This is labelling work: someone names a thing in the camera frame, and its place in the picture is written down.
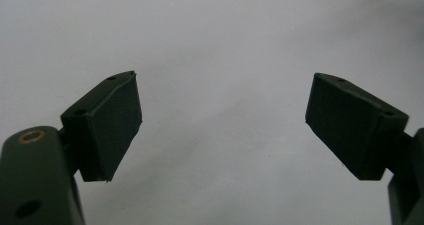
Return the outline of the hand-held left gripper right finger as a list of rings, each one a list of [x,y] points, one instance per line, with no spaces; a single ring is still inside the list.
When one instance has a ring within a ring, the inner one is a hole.
[[[316,73],[305,119],[357,179],[379,180],[385,170],[410,179],[404,112],[345,79]]]

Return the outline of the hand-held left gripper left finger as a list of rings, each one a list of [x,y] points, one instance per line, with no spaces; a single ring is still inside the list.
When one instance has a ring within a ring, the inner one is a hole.
[[[112,75],[70,106],[61,121],[85,181],[110,181],[142,123],[136,73]]]

